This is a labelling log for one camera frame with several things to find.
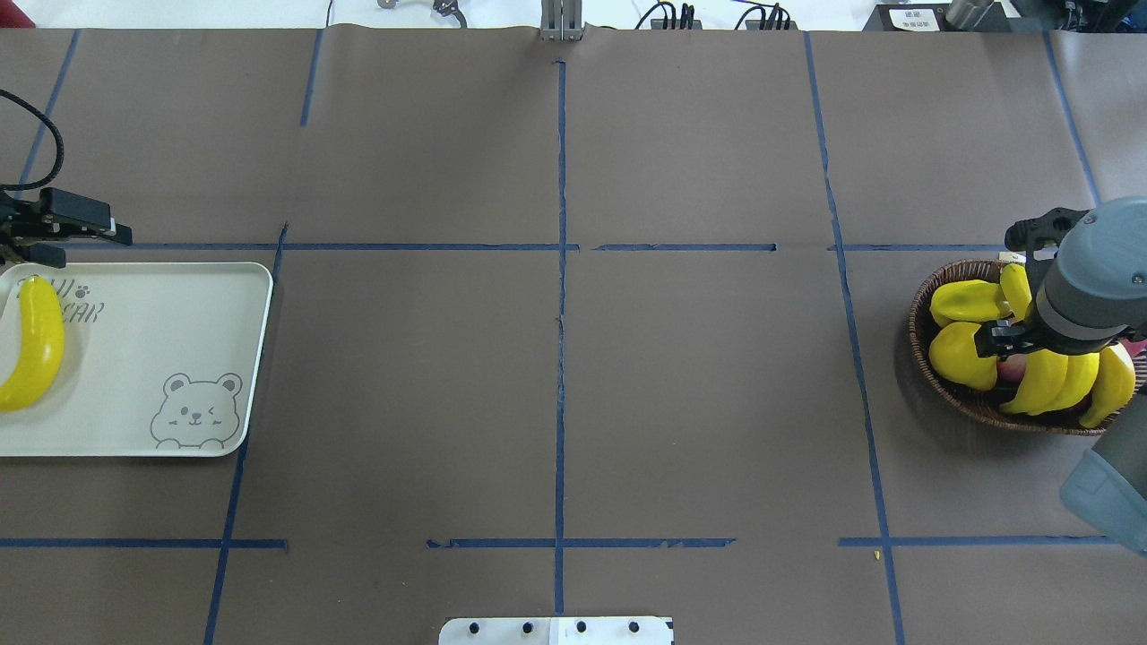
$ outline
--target gray robot arm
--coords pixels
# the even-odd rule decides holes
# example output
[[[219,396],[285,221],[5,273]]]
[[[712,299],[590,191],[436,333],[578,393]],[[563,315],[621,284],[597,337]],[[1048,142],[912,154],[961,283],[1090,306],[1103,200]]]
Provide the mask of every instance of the gray robot arm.
[[[1097,351],[1147,331],[1147,197],[1107,202],[1089,212],[1056,209],[1006,235],[1025,250],[1036,294],[1023,321],[996,321],[977,334],[982,356],[1037,349]],[[1054,259],[1036,259],[1045,244]],[[1060,489],[1063,504],[1115,542],[1147,557],[1147,393],[1116,418]]]

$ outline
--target bear illustration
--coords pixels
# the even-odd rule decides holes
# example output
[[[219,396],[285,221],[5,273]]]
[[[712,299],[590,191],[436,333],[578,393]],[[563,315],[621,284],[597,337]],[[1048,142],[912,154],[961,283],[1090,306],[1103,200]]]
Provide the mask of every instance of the bear illustration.
[[[163,384],[163,405],[151,419],[156,448],[218,448],[239,432],[235,398],[243,388],[237,374],[193,381],[172,374]]]

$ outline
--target blue tape line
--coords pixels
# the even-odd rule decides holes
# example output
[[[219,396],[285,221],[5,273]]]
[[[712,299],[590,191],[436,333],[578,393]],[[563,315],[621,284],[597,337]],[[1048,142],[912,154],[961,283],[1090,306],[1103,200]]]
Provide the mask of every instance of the blue tape line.
[[[279,270],[283,265],[283,250],[287,244],[287,232],[290,231],[290,222],[284,222],[279,231],[279,242],[275,244],[275,262],[271,269],[271,280],[279,283]]]
[[[122,247],[107,242],[67,242],[60,244],[65,249],[84,251],[273,251],[276,244],[247,242],[153,242]]]
[[[214,628],[219,620],[219,601],[223,598],[223,583],[227,575],[227,557],[231,552],[231,538],[235,531],[235,511],[239,508],[239,491],[243,485],[243,466],[247,461],[247,446],[250,443],[251,437],[248,435],[242,445],[239,446],[239,457],[235,458],[235,476],[231,482],[231,499],[227,502],[227,516],[223,524],[219,564],[216,566],[216,581],[211,590],[211,606],[208,609],[208,627],[203,632],[203,645],[211,645],[214,642]]]
[[[565,615],[565,549],[554,547],[554,615]]]
[[[295,242],[286,248],[292,251],[560,251],[562,244]],[[567,248],[578,250],[577,244],[567,244]]]
[[[877,537],[842,537],[838,546],[873,547],[880,546]],[[949,537],[892,537],[892,546],[1031,546],[1031,545],[1111,545],[1115,541],[1106,535],[973,535]]]
[[[306,127],[311,117],[311,94],[314,93],[314,76],[319,71],[319,49],[322,47],[322,30],[314,30],[314,50],[311,52],[311,73],[306,77],[306,93],[303,94],[303,116],[298,119],[299,127]]]
[[[489,537],[428,539],[427,549],[724,549],[735,542],[733,537],[567,537],[559,546],[548,537]]]
[[[563,544],[568,549],[725,549],[733,537],[574,537]]]
[[[775,251],[777,244],[602,244],[595,251]]]
[[[52,118],[52,110],[56,107],[56,99],[60,98],[60,88],[64,85],[64,77],[68,76],[68,68],[71,67],[72,55],[76,54],[76,45],[79,42],[79,30],[72,30],[71,42],[68,44],[68,53],[64,54],[64,61],[60,64],[60,73],[56,75],[56,84],[52,86],[52,95],[48,98],[48,104],[44,108],[44,116]],[[19,173],[19,182],[28,184],[29,176],[32,173],[32,165],[36,164],[36,154],[40,150],[40,141],[44,140],[44,133],[48,131],[48,126],[40,124],[40,127],[36,131],[36,139],[32,140],[32,149],[28,151],[28,161],[24,162],[24,171]],[[17,191],[15,193],[15,199],[19,199],[23,195],[23,191]]]
[[[475,243],[384,243],[384,242],[154,242],[120,247],[96,242],[68,242],[62,244],[76,250],[139,250],[139,251],[556,251],[561,244],[475,244]],[[565,244],[568,250],[580,250],[577,244]]]
[[[0,549],[219,549],[221,539],[146,539],[134,537],[6,537]],[[232,549],[287,551],[286,539],[236,539]]]
[[[1071,111],[1071,103],[1068,102],[1068,95],[1063,91],[1063,79],[1060,77],[1060,65],[1055,62],[1055,48],[1052,47],[1052,34],[1051,32],[1044,32],[1044,48],[1047,50],[1047,62],[1052,65],[1052,79],[1055,81],[1055,92],[1060,95],[1060,106],[1063,107],[1063,115],[1068,118],[1068,131],[1071,133],[1071,140],[1076,146],[1076,155],[1079,157],[1079,163],[1083,165],[1083,174],[1087,179],[1087,189],[1091,191],[1091,199],[1095,201],[1095,205],[1099,205],[1102,200],[1099,199],[1099,188],[1095,186],[1095,176],[1091,172],[1091,162],[1087,161],[1087,153],[1083,149],[1083,140],[1079,139],[1079,130],[1076,127],[1075,114]]]
[[[880,524],[881,547],[884,552],[884,577],[888,583],[888,601],[892,613],[892,628],[896,632],[896,644],[904,645],[904,621],[900,616],[900,595],[896,584],[896,568],[892,562],[892,545],[888,534],[888,512],[884,508],[884,487],[880,480],[880,460],[876,458],[876,437],[872,429],[872,411],[868,405],[868,387],[865,384],[864,363],[860,359],[860,335],[857,332],[856,313],[852,308],[852,292],[849,288],[848,262],[844,256],[844,240],[841,232],[841,218],[836,208],[836,196],[828,176],[828,145],[825,137],[825,117],[820,107],[820,90],[817,85],[817,65],[812,55],[812,38],[804,32],[804,53],[809,64],[809,86],[812,91],[812,109],[817,119],[817,138],[820,143],[820,165],[825,176],[825,195],[828,199],[828,210],[833,216],[833,240],[836,242],[836,269],[841,275],[841,293],[844,296],[844,316],[849,326],[849,341],[852,344],[852,367],[856,371],[857,384],[860,387],[860,402],[864,405],[865,437],[868,441],[868,469],[872,473],[873,497],[876,502],[876,520]]]
[[[445,543],[428,539],[427,549],[553,549],[554,544],[548,537],[462,538]]]
[[[554,615],[565,612],[565,60],[557,59],[557,436],[554,450]]]
[[[1002,244],[844,244],[845,251],[1006,251]],[[828,250],[835,251],[834,244]]]

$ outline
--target bunch of bananas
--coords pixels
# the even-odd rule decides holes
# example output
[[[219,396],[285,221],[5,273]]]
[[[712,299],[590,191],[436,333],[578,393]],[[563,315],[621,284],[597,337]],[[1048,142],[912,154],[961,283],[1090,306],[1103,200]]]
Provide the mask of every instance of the bunch of bananas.
[[[64,357],[64,316],[50,282],[32,275],[19,287],[19,358],[0,386],[0,412],[36,403],[60,372]]]
[[[936,372],[953,382],[989,391],[998,381],[994,356],[976,353],[980,322],[1015,316],[1023,319],[1031,306],[1028,274],[1021,264],[1000,272],[1000,282],[963,280],[943,285],[933,294],[929,311],[941,332],[928,348]],[[1051,350],[1028,355],[1015,398],[1000,405],[1007,414],[1043,414],[1078,405],[1091,394],[1091,405],[1080,417],[1084,428],[1099,426],[1128,402],[1136,389],[1131,355],[1122,344],[1095,353],[1063,356]]]

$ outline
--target wicker basket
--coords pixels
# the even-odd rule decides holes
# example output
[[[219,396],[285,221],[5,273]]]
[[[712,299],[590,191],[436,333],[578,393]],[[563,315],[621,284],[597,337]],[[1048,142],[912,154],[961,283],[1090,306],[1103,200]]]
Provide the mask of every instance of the wicker basket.
[[[989,426],[1008,430],[1024,433],[1058,433],[1063,435],[1101,435],[1115,419],[1113,414],[1103,420],[1097,428],[1083,428],[1078,423],[1078,413],[1048,412],[1038,417],[1004,414],[999,411],[999,405],[1011,401],[1015,396],[1015,386],[997,387],[992,391],[981,393],[969,387],[953,383],[936,374],[928,363],[928,345],[939,326],[933,320],[928,311],[931,304],[933,293],[947,282],[958,280],[986,280],[999,282],[1000,270],[1007,263],[986,259],[961,259],[937,270],[924,280],[912,298],[912,308],[908,310],[908,342],[912,345],[912,357],[920,374],[939,396],[963,414]],[[1147,356],[1134,358],[1136,365],[1136,389],[1141,388],[1147,382]]]

